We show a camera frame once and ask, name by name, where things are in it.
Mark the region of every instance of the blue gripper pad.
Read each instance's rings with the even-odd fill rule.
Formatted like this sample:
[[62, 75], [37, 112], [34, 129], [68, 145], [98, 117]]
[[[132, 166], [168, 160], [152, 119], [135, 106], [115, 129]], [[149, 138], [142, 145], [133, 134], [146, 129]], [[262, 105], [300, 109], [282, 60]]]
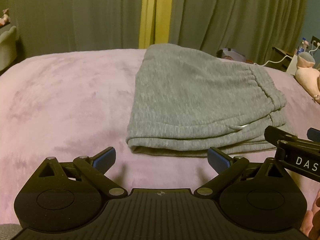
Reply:
[[115, 162], [116, 150], [111, 148], [106, 152], [101, 152], [101, 155], [93, 161], [92, 167], [105, 174]]
[[310, 128], [307, 132], [307, 137], [311, 141], [320, 142], [320, 131], [314, 128]]
[[226, 155], [217, 148], [209, 148], [208, 150], [208, 163], [218, 173], [223, 173], [232, 164], [233, 158]]

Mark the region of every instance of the ribbed black surface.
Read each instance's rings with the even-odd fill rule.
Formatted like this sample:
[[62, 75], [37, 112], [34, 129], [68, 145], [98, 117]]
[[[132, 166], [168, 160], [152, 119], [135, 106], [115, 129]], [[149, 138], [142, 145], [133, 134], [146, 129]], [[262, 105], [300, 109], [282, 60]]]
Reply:
[[60, 234], [26, 229], [17, 240], [307, 240], [292, 229], [260, 234], [238, 228], [220, 214], [211, 200], [198, 199], [188, 189], [134, 189], [124, 199], [111, 200], [91, 224]]

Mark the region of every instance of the curtain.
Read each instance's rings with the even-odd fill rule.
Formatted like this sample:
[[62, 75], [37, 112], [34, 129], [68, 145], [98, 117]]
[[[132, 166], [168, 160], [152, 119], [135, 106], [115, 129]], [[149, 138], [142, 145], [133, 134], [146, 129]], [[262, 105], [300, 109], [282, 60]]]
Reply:
[[142, 0], [139, 48], [169, 41], [172, 0]]
[[211, 55], [233, 48], [259, 64], [293, 52], [306, 0], [172, 0], [169, 43]]
[[8, 0], [25, 57], [137, 49], [141, 0]]

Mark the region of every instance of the gray chair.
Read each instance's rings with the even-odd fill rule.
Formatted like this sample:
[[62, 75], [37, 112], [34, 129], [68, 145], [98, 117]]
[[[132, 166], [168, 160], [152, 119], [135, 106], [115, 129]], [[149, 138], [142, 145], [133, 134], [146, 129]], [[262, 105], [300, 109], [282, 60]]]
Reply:
[[17, 28], [9, 27], [10, 25], [7, 25], [0, 29], [0, 71], [9, 67], [17, 57]]

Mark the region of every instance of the yellow curtain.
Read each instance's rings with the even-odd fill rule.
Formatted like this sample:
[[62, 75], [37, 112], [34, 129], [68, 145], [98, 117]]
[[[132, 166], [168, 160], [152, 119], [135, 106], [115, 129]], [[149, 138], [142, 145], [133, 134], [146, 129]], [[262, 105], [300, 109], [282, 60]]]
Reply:
[[142, 0], [139, 49], [169, 40], [172, 0]]

